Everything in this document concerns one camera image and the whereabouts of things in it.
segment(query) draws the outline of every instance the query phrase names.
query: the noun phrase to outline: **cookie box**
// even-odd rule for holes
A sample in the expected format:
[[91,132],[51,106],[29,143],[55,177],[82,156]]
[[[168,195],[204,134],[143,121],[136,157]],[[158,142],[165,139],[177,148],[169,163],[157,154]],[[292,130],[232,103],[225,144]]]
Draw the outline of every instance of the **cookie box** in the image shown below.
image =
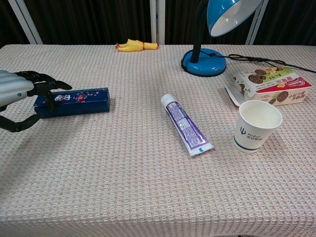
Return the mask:
[[273,67],[233,75],[234,88],[226,86],[229,96],[239,106],[248,100],[273,105],[302,102],[312,86],[289,67]]
[[48,110],[47,99],[44,96],[38,96],[34,103],[34,110],[41,119],[110,110],[110,95],[107,88],[58,91],[52,92],[52,95],[55,101],[55,109],[52,112]]

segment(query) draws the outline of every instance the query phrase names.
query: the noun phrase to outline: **lamp base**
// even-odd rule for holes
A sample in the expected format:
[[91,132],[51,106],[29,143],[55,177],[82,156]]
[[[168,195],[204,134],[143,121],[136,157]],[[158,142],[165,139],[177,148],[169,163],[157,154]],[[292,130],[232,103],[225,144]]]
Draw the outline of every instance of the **lamp base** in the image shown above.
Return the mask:
[[181,61],[181,67],[184,71],[199,77],[214,77],[222,74],[226,69],[225,58],[211,57],[209,54],[215,53],[216,55],[222,56],[219,52],[209,49],[202,48],[197,63],[191,63],[190,59],[192,52],[187,52]]

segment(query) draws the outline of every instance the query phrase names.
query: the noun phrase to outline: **blue toothpaste box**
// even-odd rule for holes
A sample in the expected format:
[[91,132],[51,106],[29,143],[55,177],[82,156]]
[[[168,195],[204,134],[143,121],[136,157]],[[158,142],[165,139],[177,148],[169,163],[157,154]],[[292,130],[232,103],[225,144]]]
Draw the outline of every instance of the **blue toothpaste box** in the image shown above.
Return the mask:
[[34,103],[34,110],[41,119],[110,111],[110,95],[107,88],[68,90],[52,94],[55,100],[53,112],[48,110],[47,99],[44,96],[37,97]]

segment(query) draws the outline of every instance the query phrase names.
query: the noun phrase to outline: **white tablecloth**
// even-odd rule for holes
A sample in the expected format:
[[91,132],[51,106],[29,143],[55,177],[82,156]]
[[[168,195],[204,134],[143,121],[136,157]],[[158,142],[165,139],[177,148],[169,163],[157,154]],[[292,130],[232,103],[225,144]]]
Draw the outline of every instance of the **white tablecloth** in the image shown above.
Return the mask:
[[[224,55],[316,70],[316,47],[205,45]],[[7,45],[0,69],[33,70],[73,89],[108,87],[109,113],[41,119],[0,130],[0,236],[316,236],[316,93],[279,106],[284,122],[254,154],[232,137],[224,86],[259,64],[227,60],[200,78],[180,67],[190,45],[117,52],[113,45]],[[297,70],[316,85],[316,75]],[[215,150],[190,157],[160,103],[172,93]],[[8,106],[14,121],[36,97]]]

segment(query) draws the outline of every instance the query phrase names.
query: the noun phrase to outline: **yellow rubber chicken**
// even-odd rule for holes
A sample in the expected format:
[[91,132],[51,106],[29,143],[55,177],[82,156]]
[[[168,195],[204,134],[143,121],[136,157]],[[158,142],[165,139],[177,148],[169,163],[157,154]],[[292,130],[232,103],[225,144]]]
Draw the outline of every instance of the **yellow rubber chicken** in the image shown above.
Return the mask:
[[141,42],[139,40],[128,39],[127,43],[124,43],[124,44],[117,43],[115,47],[118,49],[118,51],[134,52],[134,51],[142,51],[144,49],[158,49],[159,45],[157,43],[146,43],[146,42]]

